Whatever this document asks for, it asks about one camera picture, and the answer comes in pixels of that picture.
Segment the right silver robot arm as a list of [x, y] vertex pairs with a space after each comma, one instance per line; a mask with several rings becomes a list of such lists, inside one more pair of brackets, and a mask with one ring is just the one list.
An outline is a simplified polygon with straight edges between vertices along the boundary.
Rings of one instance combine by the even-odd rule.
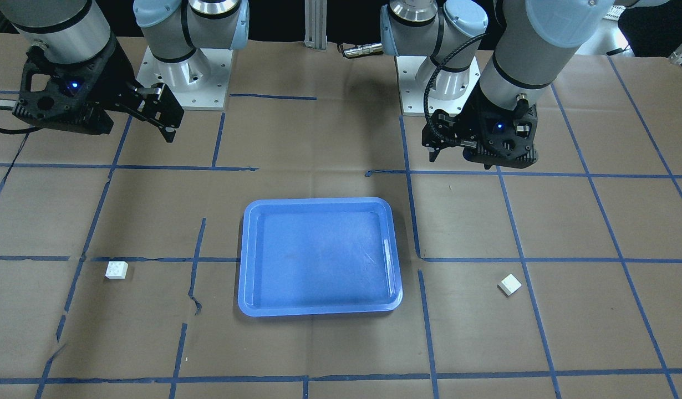
[[213, 83], [205, 50], [239, 50], [249, 38], [247, 1], [131, 1], [125, 21], [146, 41], [156, 69], [143, 83], [113, 21], [123, 7], [102, 1], [0, 1], [4, 19], [26, 40], [18, 96], [0, 99], [24, 128], [107, 135], [110, 112], [128, 114], [174, 141], [184, 118], [183, 93]]

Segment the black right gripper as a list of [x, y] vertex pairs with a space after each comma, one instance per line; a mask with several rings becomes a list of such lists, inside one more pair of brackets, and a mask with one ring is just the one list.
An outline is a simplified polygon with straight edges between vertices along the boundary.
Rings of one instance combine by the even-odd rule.
[[19, 98], [12, 114], [36, 128], [87, 135], [110, 133], [108, 111], [134, 114], [154, 125], [166, 143], [173, 143], [184, 110], [166, 84], [148, 88], [135, 79], [131, 62], [117, 38], [110, 38], [97, 55], [73, 64], [52, 63], [44, 44], [27, 51]]

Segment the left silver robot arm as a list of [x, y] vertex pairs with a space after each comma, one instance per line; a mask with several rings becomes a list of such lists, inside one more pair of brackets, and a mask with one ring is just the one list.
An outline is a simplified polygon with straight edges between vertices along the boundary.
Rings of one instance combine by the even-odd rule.
[[430, 110], [441, 73], [468, 71], [490, 18], [473, 1], [391, 1], [381, 9], [381, 43], [393, 56], [425, 56], [420, 81], [426, 124], [421, 143], [430, 162], [448, 147], [467, 161], [523, 169], [538, 161], [537, 102], [594, 35], [614, 5], [658, 7], [661, 1], [496, 1], [505, 22], [491, 60], [460, 111]]

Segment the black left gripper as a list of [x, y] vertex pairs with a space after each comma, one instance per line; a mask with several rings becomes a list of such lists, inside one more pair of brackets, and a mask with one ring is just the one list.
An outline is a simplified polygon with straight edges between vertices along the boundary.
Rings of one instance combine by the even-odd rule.
[[538, 111], [524, 93], [509, 98], [504, 109], [491, 103], [481, 89], [473, 89], [463, 111], [450, 116], [435, 110], [422, 130], [422, 145], [428, 161], [435, 162], [441, 150], [463, 147], [463, 157], [485, 169], [501, 166], [523, 169], [538, 161], [534, 147]]

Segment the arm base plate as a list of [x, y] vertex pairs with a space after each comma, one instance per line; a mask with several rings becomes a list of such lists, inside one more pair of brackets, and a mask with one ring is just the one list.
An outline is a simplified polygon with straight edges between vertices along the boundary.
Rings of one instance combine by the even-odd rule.
[[[435, 65], [423, 56], [399, 56], [395, 61], [402, 115], [423, 116], [424, 91]], [[464, 71], [440, 71], [428, 94], [429, 113], [440, 109], [457, 116], [478, 83], [480, 71], [476, 57]]]
[[144, 86], [165, 83], [185, 110], [224, 111], [236, 52], [197, 49], [178, 63], [157, 60], [146, 48], [136, 79]]

